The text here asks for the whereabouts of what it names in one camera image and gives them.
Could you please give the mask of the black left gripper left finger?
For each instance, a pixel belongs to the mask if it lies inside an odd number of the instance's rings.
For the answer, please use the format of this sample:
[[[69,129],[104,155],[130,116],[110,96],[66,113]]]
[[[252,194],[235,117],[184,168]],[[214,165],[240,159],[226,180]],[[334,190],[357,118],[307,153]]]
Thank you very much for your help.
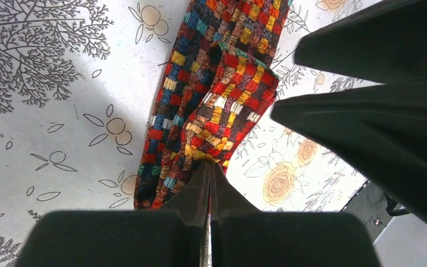
[[[59,210],[32,229],[17,266],[206,266],[209,178],[203,162],[157,210]]]

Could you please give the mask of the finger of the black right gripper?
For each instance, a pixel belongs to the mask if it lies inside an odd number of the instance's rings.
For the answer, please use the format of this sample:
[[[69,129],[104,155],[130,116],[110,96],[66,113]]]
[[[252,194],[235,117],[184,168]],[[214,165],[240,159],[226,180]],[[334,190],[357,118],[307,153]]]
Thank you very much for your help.
[[[271,118],[325,146],[427,223],[427,81],[302,95]]]
[[[427,80],[427,1],[381,1],[304,36],[298,65],[378,83]]]

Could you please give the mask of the red checkered patterned tie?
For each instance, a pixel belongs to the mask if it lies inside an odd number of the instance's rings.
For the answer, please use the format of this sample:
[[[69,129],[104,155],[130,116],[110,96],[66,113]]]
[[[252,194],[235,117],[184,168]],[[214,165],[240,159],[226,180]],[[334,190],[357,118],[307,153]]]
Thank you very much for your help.
[[[226,171],[277,95],[271,69],[291,1],[191,1],[148,123],[135,209],[158,209],[203,161]]]

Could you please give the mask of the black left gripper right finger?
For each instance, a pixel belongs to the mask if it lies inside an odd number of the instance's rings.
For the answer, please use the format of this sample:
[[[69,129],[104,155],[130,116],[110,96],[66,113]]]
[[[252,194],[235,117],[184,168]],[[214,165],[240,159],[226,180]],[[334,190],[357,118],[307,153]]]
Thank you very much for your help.
[[[263,212],[212,165],[213,266],[379,266],[365,227],[341,212]]]

